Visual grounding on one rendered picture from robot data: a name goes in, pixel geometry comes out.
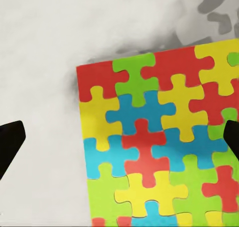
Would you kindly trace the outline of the jigsaw puzzle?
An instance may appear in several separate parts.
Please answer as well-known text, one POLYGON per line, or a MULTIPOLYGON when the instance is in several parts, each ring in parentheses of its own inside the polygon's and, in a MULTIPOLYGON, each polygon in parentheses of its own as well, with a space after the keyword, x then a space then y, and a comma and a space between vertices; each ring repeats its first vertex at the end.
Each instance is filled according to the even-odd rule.
POLYGON ((239 227, 239 38, 76 75, 92 227, 239 227))

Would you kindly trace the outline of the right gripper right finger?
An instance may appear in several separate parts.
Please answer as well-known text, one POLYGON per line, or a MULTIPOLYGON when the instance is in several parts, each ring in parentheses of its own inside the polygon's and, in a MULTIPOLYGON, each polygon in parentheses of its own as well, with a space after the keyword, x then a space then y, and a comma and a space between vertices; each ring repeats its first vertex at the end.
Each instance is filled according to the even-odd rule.
POLYGON ((228 120, 223 138, 239 160, 239 122, 228 120))

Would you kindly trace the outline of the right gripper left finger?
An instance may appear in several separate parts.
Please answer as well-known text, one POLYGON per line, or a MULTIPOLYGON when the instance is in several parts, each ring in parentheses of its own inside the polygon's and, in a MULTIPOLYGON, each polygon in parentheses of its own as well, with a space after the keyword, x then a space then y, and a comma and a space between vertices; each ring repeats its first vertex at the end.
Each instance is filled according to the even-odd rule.
POLYGON ((21 120, 0 126, 0 180, 26 139, 21 120))

